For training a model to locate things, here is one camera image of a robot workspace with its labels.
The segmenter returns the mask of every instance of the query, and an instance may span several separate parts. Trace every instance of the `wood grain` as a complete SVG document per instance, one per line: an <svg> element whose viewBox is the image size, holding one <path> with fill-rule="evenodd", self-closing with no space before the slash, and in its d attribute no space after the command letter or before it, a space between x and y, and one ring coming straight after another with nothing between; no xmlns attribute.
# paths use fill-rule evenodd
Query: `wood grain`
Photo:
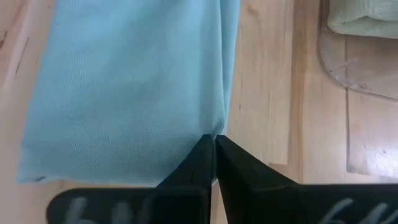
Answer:
<svg viewBox="0 0 398 224"><path fill-rule="evenodd" d="M290 118L289 118L289 151L288 164L273 164L269 166L284 174L292 180L302 183L302 154L303 154L303 97L306 69L306 2L296 0L294 3L293 39L292 39L292 69L291 69L291 94L290 94Z"/></svg>
<svg viewBox="0 0 398 224"><path fill-rule="evenodd" d="M293 0L243 0L228 136L263 162L287 164Z"/></svg>
<svg viewBox="0 0 398 224"><path fill-rule="evenodd" d="M211 188L210 224L228 224L219 183Z"/></svg>
<svg viewBox="0 0 398 224"><path fill-rule="evenodd" d="M350 91L348 170L398 177L398 103Z"/></svg>
<svg viewBox="0 0 398 224"><path fill-rule="evenodd" d="M45 209L50 200L61 191L61 183L41 185L16 184L25 112L30 99L40 52L45 44L52 9L46 0L31 1L26 19L35 19L23 30L25 51L18 72L0 91L0 217L3 223L45 223Z"/></svg>
<svg viewBox="0 0 398 224"><path fill-rule="evenodd" d="M351 116L361 118L359 114L350 113L354 106L351 101L348 101L351 93L335 82L331 82L320 66L321 63L317 58L318 46L309 44L318 42L317 39L320 37L316 12L321 10L318 8L319 4L314 4L310 0L307 2L308 54L303 102L304 182L311 184L391 182L391 179L383 179L375 175L347 172L346 153L349 140L353 137L349 120ZM345 39L338 39L332 47L336 50L336 56L341 62L347 59L345 47Z"/></svg>
<svg viewBox="0 0 398 224"><path fill-rule="evenodd" d="M0 1L0 88L6 78L12 78L16 72L26 43L26 32L31 21L29 0Z"/></svg>
<svg viewBox="0 0 398 224"><path fill-rule="evenodd" d="M346 36L345 52L355 89L398 99L398 40Z"/></svg>

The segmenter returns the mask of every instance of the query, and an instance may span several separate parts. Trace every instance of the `wooden table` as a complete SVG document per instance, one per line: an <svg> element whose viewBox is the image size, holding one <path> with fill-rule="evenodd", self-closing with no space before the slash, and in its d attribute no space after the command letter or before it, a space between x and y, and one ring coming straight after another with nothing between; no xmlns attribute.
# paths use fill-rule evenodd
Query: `wooden table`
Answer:
<svg viewBox="0 0 398 224"><path fill-rule="evenodd" d="M0 217L8 223L43 224L54 195L89 186L15 183L53 7L53 0L0 2ZM301 183L393 182L398 103L346 90L324 72L320 11L320 0L241 0L228 136ZM226 223L218 186L211 222Z"/></svg>

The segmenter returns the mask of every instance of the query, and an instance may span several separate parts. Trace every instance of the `transparent plastic lid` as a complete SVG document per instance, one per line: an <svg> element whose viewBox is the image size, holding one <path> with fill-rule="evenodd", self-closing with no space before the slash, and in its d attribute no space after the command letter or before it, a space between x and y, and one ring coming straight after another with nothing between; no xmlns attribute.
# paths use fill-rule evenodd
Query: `transparent plastic lid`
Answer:
<svg viewBox="0 0 398 224"><path fill-rule="evenodd" d="M329 75L344 86L398 99L398 1L395 9L386 0L375 1L384 3L381 8L364 8L369 1L323 2L320 56Z"/></svg>

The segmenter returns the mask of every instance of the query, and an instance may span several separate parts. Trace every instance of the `clear plastic container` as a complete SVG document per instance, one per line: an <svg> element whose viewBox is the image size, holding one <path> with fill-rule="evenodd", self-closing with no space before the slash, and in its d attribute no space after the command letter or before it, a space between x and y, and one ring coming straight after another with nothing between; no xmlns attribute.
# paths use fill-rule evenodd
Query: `clear plastic container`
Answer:
<svg viewBox="0 0 398 224"><path fill-rule="evenodd" d="M353 6L349 3L340 6L347 7L346 9L336 9L336 6L331 5L331 3L336 4L338 1L341 2L341 0L323 1L322 6L319 48L327 72L333 79L348 88L398 99L398 39L393 39L396 38L395 34L398 33L398 20L395 22L394 20L380 21L375 19L377 22L369 20L359 23L357 21L345 23L344 25L350 25L349 31L347 31L347 27L339 28L342 30L341 32L346 33L339 34L333 31L339 29L336 29L336 27L331 29L330 27L331 24L336 24L336 14L338 14L337 16L347 16L350 13L348 11L361 9L358 9L358 7L356 9L350 8ZM392 15L389 15L389 19L395 19ZM367 22L371 24L364 26L363 23ZM389 36L391 38L362 35Z"/></svg>

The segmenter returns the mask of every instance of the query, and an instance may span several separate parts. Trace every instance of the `blue cloth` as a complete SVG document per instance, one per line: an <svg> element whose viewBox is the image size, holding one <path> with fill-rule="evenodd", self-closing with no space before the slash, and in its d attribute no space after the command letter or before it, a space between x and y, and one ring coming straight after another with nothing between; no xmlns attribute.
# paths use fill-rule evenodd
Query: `blue cloth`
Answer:
<svg viewBox="0 0 398 224"><path fill-rule="evenodd" d="M58 0L19 182L155 186L225 131L238 0Z"/></svg>

